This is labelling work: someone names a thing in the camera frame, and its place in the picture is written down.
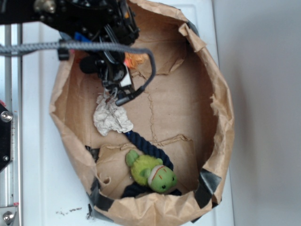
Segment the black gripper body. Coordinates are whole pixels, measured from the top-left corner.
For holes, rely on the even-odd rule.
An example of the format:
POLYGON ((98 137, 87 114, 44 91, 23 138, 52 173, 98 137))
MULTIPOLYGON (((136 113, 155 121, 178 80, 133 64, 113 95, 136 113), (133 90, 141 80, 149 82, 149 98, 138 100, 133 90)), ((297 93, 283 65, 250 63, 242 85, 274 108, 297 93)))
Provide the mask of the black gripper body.
POLYGON ((67 42, 78 42, 88 52, 82 72, 97 73, 106 89, 133 89, 125 51, 139 29, 125 0, 60 0, 59 32, 67 42))

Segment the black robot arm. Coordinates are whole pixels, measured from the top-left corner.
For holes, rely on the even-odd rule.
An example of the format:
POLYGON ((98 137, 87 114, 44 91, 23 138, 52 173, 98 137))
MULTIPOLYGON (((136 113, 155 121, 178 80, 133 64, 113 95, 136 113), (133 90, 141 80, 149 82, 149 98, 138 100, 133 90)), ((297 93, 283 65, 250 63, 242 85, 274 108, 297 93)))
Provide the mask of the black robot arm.
MULTIPOLYGON (((132 45, 139 36, 134 13, 125 0, 2 0, 0 23, 42 22, 65 40, 132 45)), ((97 73, 106 89, 134 90, 125 53, 90 50, 79 67, 97 73)))

